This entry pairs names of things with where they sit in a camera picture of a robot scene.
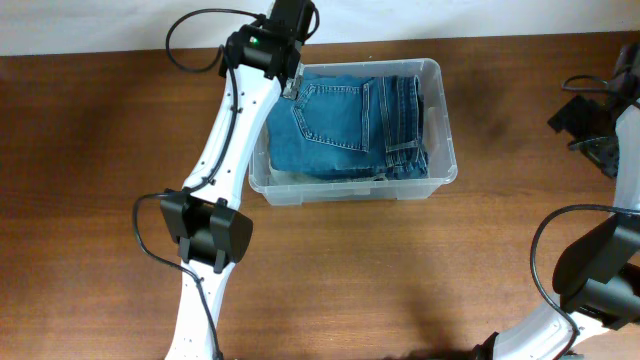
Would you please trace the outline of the light blue jeans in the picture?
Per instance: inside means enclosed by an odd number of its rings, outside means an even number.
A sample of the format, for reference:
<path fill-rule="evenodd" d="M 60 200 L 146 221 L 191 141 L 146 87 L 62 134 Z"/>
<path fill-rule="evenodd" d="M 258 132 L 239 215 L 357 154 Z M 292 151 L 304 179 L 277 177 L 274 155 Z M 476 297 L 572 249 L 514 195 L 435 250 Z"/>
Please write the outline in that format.
<path fill-rule="evenodd" d="M 271 181 L 275 185 L 304 185 L 304 184 L 330 184 L 330 183 L 360 183 L 360 182 L 378 182 L 388 181 L 385 175 L 376 175 L 373 177 L 360 178 L 321 178 L 310 176 L 302 173 L 286 172 L 271 169 Z"/>

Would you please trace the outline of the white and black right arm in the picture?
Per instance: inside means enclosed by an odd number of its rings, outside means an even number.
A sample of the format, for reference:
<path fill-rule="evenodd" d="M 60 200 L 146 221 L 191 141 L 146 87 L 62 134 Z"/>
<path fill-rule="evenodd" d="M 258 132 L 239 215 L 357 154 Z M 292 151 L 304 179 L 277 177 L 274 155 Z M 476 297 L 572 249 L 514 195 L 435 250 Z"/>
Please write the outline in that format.
<path fill-rule="evenodd" d="M 573 347 L 591 337 L 639 322 L 639 46 L 620 51 L 613 74 L 591 77 L 591 86 L 562 89 L 574 97 L 548 121 L 573 140 L 568 147 L 615 180 L 611 206 L 575 204 L 547 215 L 534 233 L 529 267 L 542 305 L 516 326 L 474 347 L 475 359 L 574 359 Z M 560 255 L 546 291 L 537 250 L 546 227 L 561 215 L 594 211 L 607 219 Z"/>

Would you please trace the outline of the dark blue jeans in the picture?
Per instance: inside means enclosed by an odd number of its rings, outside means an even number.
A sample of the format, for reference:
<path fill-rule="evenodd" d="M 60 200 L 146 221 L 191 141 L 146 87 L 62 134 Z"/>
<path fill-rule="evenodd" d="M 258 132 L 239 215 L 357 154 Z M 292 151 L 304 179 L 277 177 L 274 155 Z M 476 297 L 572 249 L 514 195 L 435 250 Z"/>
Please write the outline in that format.
<path fill-rule="evenodd" d="M 417 76 L 304 76 L 267 120 L 270 166 L 322 180 L 428 176 Z"/>

